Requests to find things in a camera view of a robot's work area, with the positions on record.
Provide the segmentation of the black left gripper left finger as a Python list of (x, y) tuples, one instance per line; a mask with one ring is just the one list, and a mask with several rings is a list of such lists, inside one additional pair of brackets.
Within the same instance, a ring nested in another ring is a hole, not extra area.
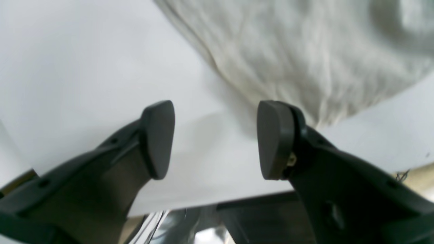
[(27, 244), (116, 244), (142, 187), (168, 171), (170, 100), (146, 107), (92, 151), (1, 199), (1, 234)]

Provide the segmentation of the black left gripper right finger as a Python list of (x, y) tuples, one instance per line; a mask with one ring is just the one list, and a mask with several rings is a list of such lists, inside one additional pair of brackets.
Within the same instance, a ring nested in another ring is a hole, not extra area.
[(433, 243), (433, 203), (336, 148), (299, 108), (260, 101), (256, 134), (263, 178), (291, 184), (318, 244)]

